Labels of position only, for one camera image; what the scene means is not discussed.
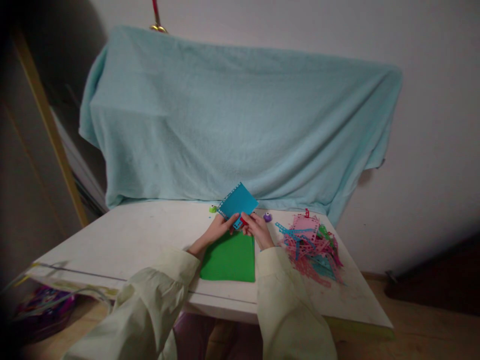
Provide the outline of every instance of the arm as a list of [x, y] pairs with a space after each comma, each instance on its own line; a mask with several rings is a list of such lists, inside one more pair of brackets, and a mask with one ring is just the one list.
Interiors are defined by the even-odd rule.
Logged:
[[133, 275], [111, 315], [64, 355], [79, 359], [158, 359], [188, 295], [203, 250], [238, 219], [217, 215], [189, 250], [168, 249], [154, 266]]
[[263, 218], [245, 213], [243, 232], [260, 247], [258, 322], [264, 359], [336, 359], [337, 352], [325, 319], [310, 304], [302, 277], [285, 251], [275, 247]]

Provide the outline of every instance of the blue paper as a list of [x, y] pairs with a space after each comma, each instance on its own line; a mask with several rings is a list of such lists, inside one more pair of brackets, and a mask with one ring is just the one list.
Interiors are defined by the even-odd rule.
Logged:
[[[259, 205], [259, 202], [250, 194], [247, 188], [240, 182], [220, 203], [218, 206], [218, 212], [225, 218], [230, 219], [235, 214], [244, 212], [250, 215], [255, 208]], [[242, 221], [238, 218], [233, 224], [235, 229], [239, 229], [242, 226]]]

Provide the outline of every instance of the green paper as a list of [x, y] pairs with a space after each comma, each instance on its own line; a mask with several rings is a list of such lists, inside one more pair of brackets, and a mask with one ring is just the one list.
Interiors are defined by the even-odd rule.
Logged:
[[236, 231], [233, 235], [227, 232], [207, 248], [200, 278], [254, 283], [254, 238], [241, 231]]

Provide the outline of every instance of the floor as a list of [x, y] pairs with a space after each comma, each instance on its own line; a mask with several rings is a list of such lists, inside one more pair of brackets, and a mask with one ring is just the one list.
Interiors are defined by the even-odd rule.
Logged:
[[[333, 331], [339, 359], [480, 359], [480, 317], [392, 300], [383, 292], [385, 282], [367, 282], [393, 323], [396, 339], [386, 342], [342, 340]], [[105, 315], [102, 304], [84, 298], [65, 330], [25, 347], [25, 352], [32, 359], [60, 359]], [[210, 336], [207, 359], [220, 359], [232, 327], [231, 321], [217, 321]]]

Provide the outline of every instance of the white wall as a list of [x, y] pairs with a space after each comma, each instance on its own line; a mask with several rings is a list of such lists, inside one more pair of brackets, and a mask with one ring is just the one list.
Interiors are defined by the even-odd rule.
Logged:
[[[153, 23], [149, 1], [91, 5], [105, 34]], [[159, 0], [159, 9], [179, 37], [403, 70], [386, 162], [364, 173], [338, 225], [361, 270], [402, 271], [480, 229], [478, 1]]]

